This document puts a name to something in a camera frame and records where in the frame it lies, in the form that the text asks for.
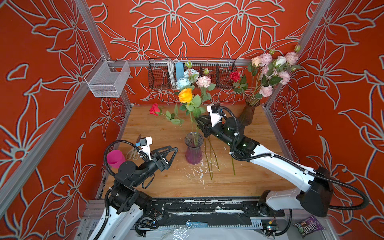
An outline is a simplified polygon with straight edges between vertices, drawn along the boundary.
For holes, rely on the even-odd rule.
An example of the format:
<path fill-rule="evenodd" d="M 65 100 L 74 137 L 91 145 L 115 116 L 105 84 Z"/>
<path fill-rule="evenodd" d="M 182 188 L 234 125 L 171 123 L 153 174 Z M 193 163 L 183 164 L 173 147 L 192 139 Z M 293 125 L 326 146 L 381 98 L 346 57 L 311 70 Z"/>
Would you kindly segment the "pale blue flower stem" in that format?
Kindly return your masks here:
<path fill-rule="evenodd" d="M 198 77 L 200 77 L 200 73 L 193 68 L 193 63 L 191 61 L 185 62 L 184 78 L 176 81 L 176 88 L 181 91 L 187 86 L 192 86 Z"/>

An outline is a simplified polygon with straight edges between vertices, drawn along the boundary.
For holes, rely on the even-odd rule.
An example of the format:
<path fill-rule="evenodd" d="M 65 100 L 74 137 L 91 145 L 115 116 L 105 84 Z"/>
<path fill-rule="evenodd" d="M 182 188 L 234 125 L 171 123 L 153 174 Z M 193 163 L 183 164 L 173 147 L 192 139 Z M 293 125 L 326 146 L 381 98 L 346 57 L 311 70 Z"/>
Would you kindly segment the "peach rose stem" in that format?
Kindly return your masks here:
<path fill-rule="evenodd" d="M 253 79 L 252 86 L 255 87 L 253 91 L 253 96 L 257 94 L 257 92 L 260 90 L 261 87 L 261 80 L 260 80 L 260 64 L 261 64 L 261 57 L 254 57 L 252 58 L 251 65 L 252 65 L 252 70 L 251 70 L 251 75 Z"/>

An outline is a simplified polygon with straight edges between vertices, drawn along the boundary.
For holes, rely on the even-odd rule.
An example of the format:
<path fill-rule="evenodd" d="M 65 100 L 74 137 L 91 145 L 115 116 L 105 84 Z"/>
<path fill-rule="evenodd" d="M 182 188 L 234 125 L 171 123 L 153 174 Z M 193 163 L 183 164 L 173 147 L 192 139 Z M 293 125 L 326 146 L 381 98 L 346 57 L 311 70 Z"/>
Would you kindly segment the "pale pink flower stem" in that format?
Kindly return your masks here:
<path fill-rule="evenodd" d="M 262 75 L 266 75 L 269 71 L 269 65 L 272 63 L 273 57 L 269 53 L 264 53 L 260 55 L 259 67 L 261 68 Z"/>

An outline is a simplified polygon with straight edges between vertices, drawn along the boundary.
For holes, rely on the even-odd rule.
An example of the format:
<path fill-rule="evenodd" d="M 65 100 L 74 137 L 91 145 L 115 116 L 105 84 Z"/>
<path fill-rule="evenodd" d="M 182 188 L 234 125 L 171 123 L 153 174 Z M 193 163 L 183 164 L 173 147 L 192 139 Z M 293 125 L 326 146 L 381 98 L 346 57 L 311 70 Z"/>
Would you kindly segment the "brown glass vase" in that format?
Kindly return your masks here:
<path fill-rule="evenodd" d="M 244 126 L 249 126 L 253 121 L 256 107 L 260 105 L 260 100 L 256 97 L 248 97 L 245 103 L 245 107 L 239 116 L 239 122 Z"/>

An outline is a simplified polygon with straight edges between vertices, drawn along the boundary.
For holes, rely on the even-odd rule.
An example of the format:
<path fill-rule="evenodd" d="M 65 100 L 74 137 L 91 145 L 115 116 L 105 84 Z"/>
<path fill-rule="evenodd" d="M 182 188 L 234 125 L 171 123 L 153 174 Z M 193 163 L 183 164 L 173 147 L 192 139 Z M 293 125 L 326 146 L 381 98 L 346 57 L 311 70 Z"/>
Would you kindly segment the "orange yellow rose stem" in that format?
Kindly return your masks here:
<path fill-rule="evenodd" d="M 205 113 L 203 108 L 203 100 L 199 94 L 193 94 L 191 88 L 185 88 L 178 94 L 179 102 L 181 104 L 180 110 L 185 112 L 191 120 L 192 130 L 195 132 L 198 130 L 198 124 L 196 118 Z"/>

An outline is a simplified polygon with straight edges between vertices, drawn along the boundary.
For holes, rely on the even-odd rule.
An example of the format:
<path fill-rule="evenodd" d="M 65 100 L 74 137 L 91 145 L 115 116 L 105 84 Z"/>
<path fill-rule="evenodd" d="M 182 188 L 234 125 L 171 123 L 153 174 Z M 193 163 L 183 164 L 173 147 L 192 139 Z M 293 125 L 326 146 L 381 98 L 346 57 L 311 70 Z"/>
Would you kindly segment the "pink peony stem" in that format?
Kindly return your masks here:
<path fill-rule="evenodd" d="M 255 90 L 254 97 L 253 97 L 253 104 L 255 105 L 257 102 L 259 102 L 262 98 L 268 98 L 273 93 L 273 86 L 268 85 L 267 87 L 262 86 L 259 89 Z"/>

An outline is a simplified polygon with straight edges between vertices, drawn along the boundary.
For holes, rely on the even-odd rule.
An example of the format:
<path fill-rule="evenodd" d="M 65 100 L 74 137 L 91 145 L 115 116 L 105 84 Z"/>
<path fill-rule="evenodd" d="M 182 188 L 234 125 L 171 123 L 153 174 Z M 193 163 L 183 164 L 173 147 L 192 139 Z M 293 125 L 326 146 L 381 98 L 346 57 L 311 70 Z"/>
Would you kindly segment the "pink carnation stem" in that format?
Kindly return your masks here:
<path fill-rule="evenodd" d="M 278 77 L 282 79 L 280 81 L 282 85 L 286 85 L 291 80 L 291 76 L 287 71 L 279 72 Z"/>

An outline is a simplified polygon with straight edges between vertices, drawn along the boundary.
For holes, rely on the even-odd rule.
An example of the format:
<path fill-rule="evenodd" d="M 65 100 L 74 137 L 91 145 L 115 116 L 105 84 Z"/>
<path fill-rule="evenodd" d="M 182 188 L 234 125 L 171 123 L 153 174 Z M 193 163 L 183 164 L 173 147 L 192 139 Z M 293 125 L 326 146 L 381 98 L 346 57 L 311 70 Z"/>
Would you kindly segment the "pink mottled flower stem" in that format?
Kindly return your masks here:
<path fill-rule="evenodd" d="M 212 82 L 212 79 L 209 77 L 210 70 L 208 68 L 204 68 L 203 75 L 197 78 L 197 86 L 201 90 L 201 99 L 202 103 L 211 99 L 211 94 L 209 91 L 215 89 L 216 84 Z"/>

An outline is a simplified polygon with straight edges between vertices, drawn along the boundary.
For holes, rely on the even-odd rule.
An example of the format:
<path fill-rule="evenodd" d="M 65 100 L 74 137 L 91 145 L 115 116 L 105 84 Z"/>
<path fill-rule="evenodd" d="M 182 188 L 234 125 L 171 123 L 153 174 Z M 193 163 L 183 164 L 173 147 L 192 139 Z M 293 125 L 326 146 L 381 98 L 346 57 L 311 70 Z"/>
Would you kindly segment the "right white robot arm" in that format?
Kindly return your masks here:
<path fill-rule="evenodd" d="M 209 115 L 201 115 L 196 121 L 205 137 L 214 136 L 230 147 L 230 155 L 234 160 L 261 166 L 295 186 L 295 189 L 288 191 L 265 191 L 264 204 L 270 209 L 303 209 L 316 217 L 326 217 L 329 210 L 362 210 L 369 204 L 365 193 L 331 179 L 327 169 L 313 169 L 297 164 L 244 136 L 244 127 L 236 124 L 233 118 L 226 118 L 223 123 L 221 120 L 212 121 Z M 335 185 L 355 192 L 362 198 L 362 203 L 352 206 L 331 205 Z"/>

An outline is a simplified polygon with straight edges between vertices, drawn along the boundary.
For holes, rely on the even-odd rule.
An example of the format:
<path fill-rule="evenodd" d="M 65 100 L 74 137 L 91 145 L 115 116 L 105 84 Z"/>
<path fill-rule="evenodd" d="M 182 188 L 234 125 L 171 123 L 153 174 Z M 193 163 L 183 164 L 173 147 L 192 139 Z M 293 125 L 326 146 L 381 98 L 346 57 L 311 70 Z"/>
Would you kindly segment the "purple glass vase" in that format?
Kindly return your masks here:
<path fill-rule="evenodd" d="M 199 164 L 203 159 L 202 145 L 204 138 L 200 133 L 191 132 L 185 137 L 186 150 L 186 161 L 191 165 Z"/>

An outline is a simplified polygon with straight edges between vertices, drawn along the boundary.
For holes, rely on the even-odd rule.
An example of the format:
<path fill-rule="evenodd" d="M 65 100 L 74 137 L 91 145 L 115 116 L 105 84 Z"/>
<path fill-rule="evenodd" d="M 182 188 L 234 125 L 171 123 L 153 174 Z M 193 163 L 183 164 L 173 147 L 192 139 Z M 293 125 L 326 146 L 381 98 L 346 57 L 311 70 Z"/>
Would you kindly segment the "large red rose stem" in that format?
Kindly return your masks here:
<path fill-rule="evenodd" d="M 232 162 L 232 169 L 233 169 L 233 174 L 236 176 L 236 169 L 235 169 L 235 160 L 233 157 L 231 157 L 231 162 Z"/>

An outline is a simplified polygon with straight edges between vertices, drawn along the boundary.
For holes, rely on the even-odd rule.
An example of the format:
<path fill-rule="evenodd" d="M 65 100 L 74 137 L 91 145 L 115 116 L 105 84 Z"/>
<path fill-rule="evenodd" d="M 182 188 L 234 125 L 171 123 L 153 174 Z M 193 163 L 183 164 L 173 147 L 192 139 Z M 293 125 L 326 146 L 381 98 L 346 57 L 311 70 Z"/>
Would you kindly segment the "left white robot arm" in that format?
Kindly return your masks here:
<path fill-rule="evenodd" d="M 143 189 L 147 189 L 145 180 L 153 181 L 156 171 L 168 170 L 179 149 L 166 146 L 151 151 L 149 139 L 140 139 L 135 144 L 126 140 L 116 140 L 109 146 L 113 147 L 117 143 L 131 146 L 144 162 L 137 166 L 132 161 L 126 161 L 119 166 L 117 172 L 114 172 L 107 160 L 110 150 L 105 150 L 103 161 L 107 172 L 115 180 L 114 185 L 105 194 L 105 209 L 89 237 L 91 240 L 122 240 L 131 229 L 143 237 L 146 232 L 157 230 L 160 226 L 158 220 L 149 215 L 152 210 L 152 197 L 136 188 L 142 186 Z"/>

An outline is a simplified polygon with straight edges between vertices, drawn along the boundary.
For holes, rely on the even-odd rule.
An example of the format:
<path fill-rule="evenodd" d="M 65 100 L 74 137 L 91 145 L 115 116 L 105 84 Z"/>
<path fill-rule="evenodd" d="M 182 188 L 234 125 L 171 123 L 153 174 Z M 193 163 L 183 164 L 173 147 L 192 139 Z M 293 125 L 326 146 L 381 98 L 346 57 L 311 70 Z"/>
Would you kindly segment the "red rosebud stem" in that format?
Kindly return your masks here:
<path fill-rule="evenodd" d="M 150 115 L 154 115 L 157 117 L 165 117 L 168 122 L 172 123 L 175 126 L 179 126 L 184 132 L 186 132 L 185 128 L 183 127 L 184 120 L 178 116 L 178 111 L 176 109 L 173 113 L 168 110 L 163 111 L 163 109 L 157 103 L 155 103 L 151 106 L 149 113 Z"/>

